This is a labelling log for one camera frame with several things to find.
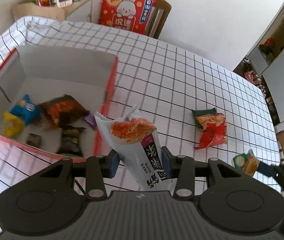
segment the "wooden shelf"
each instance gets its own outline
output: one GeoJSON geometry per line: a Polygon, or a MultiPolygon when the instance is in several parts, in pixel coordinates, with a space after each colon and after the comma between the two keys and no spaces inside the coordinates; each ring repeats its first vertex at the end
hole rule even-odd
{"type": "Polygon", "coordinates": [[[284,46],[284,6],[274,20],[268,31],[265,33],[259,44],[263,44],[268,38],[273,38],[275,45],[273,47],[274,59],[280,54],[281,48],[284,46]]]}
{"type": "Polygon", "coordinates": [[[56,21],[65,21],[66,17],[88,1],[90,0],[75,1],[71,6],[65,8],[58,8],[56,4],[51,7],[41,7],[34,3],[21,3],[13,5],[12,9],[15,21],[23,16],[38,16],[56,21]]]}

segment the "cardboard box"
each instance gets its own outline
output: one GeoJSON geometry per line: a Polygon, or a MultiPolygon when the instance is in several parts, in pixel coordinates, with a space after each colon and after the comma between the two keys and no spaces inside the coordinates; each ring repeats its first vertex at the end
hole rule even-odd
{"type": "MultiPolygon", "coordinates": [[[[108,114],[114,91],[117,57],[101,51],[51,46],[19,46],[0,67],[0,140],[22,149],[61,159],[56,155],[61,143],[61,128],[44,130],[29,125],[14,138],[4,136],[3,112],[9,111],[24,94],[39,104],[68,94],[85,109],[108,114]],[[41,149],[26,145],[27,136],[34,133],[42,137],[41,149]]],[[[86,127],[80,136],[85,158],[100,154],[102,139],[83,120],[71,125],[86,127]]]]}

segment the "table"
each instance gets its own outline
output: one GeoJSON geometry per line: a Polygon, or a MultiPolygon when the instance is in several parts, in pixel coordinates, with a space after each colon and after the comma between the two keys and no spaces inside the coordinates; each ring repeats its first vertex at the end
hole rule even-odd
{"type": "MultiPolygon", "coordinates": [[[[117,55],[116,89],[109,117],[117,118],[137,104],[143,116],[156,124],[161,145],[174,155],[203,162],[217,157],[231,164],[236,154],[252,148],[260,160],[280,162],[261,91],[199,55],[125,30],[40,17],[21,18],[0,36],[0,64],[19,44],[96,49],[117,55]],[[228,144],[194,150],[202,132],[194,126],[191,109],[213,107],[226,115],[228,144]]],[[[0,192],[54,161],[0,141],[0,192]]],[[[280,191],[274,179],[257,172],[254,178],[280,191]]],[[[108,193],[140,189],[123,165],[115,178],[104,181],[108,193]]],[[[205,178],[196,178],[195,194],[205,189],[205,178]]]]}

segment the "red snack bag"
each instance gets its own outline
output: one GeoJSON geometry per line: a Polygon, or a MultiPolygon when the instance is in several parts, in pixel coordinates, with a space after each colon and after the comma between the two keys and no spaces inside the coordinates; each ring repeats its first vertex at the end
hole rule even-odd
{"type": "Polygon", "coordinates": [[[130,144],[141,142],[155,129],[156,126],[145,118],[131,118],[129,122],[112,122],[110,134],[118,138],[119,144],[130,144]]]}
{"type": "Polygon", "coordinates": [[[196,119],[203,126],[203,134],[200,138],[200,145],[194,149],[199,150],[223,143],[227,144],[224,114],[206,114],[196,117],[196,119]]]}
{"type": "Polygon", "coordinates": [[[100,24],[145,35],[156,0],[103,0],[100,24]]]}
{"type": "Polygon", "coordinates": [[[53,129],[64,127],[90,113],[70,95],[54,98],[38,106],[50,120],[53,129]]]}

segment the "blue snack bag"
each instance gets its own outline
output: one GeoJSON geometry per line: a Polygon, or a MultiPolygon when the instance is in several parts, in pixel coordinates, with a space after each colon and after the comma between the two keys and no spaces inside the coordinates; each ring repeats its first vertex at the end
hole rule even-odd
{"type": "Polygon", "coordinates": [[[28,94],[25,94],[22,100],[10,110],[10,114],[21,117],[26,126],[40,113],[40,108],[32,103],[28,94]]]}

